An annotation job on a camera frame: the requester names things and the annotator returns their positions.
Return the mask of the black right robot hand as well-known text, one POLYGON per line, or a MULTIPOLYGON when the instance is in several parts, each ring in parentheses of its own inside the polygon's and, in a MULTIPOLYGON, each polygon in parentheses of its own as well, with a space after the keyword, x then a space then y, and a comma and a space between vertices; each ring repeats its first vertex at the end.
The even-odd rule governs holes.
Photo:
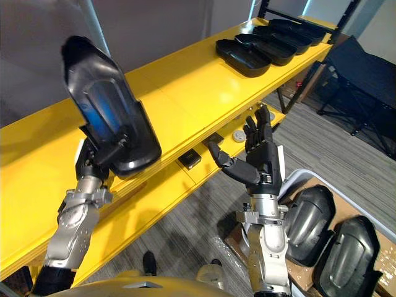
POLYGON ((256 120, 246 118, 243 131, 246 135, 245 161, 230 157, 215 142, 208 148, 216 165, 232 179, 243 183, 250 195, 270 194, 278 196, 282 176, 278 147, 273 141, 270 111, 264 105, 255 111, 256 120))

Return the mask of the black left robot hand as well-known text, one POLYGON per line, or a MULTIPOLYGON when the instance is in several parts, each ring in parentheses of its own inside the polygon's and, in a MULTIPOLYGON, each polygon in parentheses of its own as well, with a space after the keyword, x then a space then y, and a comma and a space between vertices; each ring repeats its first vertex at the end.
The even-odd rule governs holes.
POLYGON ((114 176, 120 177, 122 174, 117 164, 122 157, 126 156, 131 140, 126 127, 122 126, 109 140, 103 142, 94 139, 98 134, 93 131, 90 124, 80 126, 80 130, 86 135, 86 138, 75 163, 76 180, 93 176, 104 183, 108 180, 110 172, 114 176))

